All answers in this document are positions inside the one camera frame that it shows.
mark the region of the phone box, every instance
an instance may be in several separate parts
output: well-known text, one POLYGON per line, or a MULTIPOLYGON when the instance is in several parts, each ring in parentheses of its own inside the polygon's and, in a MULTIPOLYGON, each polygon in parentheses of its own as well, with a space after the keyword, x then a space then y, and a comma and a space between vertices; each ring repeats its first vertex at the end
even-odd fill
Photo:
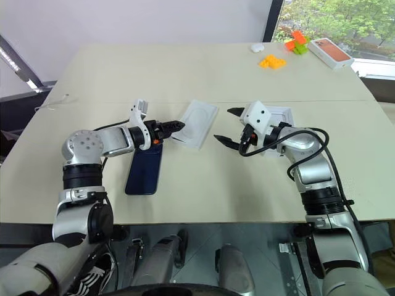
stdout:
POLYGON ((310 41, 307 47, 332 69, 351 66, 354 59, 328 38, 310 41))

